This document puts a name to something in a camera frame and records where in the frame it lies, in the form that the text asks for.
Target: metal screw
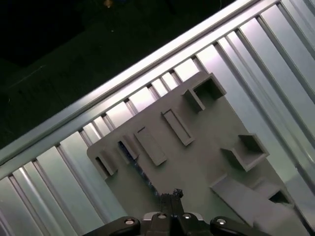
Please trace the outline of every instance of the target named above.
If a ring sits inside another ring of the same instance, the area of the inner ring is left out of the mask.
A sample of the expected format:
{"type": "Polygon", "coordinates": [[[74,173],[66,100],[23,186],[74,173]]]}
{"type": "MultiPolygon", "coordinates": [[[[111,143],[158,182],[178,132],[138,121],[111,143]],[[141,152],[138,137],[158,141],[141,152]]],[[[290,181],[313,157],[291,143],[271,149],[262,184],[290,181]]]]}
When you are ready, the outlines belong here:
{"type": "Polygon", "coordinates": [[[226,224],[226,221],[223,220],[223,219],[217,219],[217,222],[218,222],[220,225],[225,225],[225,224],[226,224]]]}
{"type": "Polygon", "coordinates": [[[128,219],[128,220],[125,221],[126,225],[132,225],[133,223],[134,223],[133,219],[128,219]]]}
{"type": "Polygon", "coordinates": [[[166,218],[166,215],[165,215],[165,214],[160,214],[160,215],[158,215],[158,218],[160,218],[160,219],[165,219],[165,218],[166,218]]]}
{"type": "Polygon", "coordinates": [[[183,215],[183,217],[184,217],[185,219],[190,219],[190,218],[191,218],[191,215],[185,213],[185,214],[183,215]]]}

